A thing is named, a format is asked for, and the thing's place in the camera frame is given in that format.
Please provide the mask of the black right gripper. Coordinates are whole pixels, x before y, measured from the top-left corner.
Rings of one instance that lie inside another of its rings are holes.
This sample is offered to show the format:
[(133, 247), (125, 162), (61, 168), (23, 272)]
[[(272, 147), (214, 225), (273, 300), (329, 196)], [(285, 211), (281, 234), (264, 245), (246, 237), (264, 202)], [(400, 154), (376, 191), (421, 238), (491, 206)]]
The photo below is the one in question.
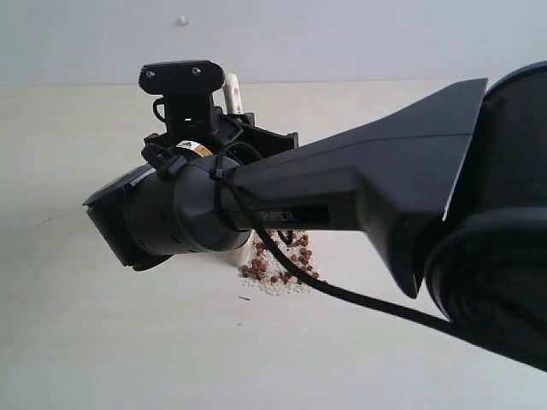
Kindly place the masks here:
[(257, 127), (253, 113), (240, 114), (241, 123), (224, 114), (211, 91), (154, 95), (152, 111), (166, 131), (146, 137), (141, 156), (156, 169), (179, 155), (178, 145), (184, 141), (201, 144), (214, 154), (228, 148), (228, 153), (244, 164), (256, 161), (256, 152), (268, 158), (298, 147), (297, 132), (284, 135)]

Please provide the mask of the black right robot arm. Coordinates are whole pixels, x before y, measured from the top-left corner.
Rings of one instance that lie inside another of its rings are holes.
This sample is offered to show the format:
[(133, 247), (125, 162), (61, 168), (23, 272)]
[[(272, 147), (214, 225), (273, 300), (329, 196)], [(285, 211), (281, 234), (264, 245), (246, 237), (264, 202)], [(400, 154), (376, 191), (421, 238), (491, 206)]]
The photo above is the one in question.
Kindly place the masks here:
[[(124, 266), (230, 251), (257, 234), (324, 294), (545, 369), (544, 62), (493, 85), (454, 83), (304, 146), (217, 107), (228, 77), (211, 61), (147, 64), (138, 83), (166, 131), (145, 138), (144, 165), (85, 200)], [(399, 289), (416, 298), (425, 285), (442, 317), (315, 278), (272, 231), (364, 233)]]

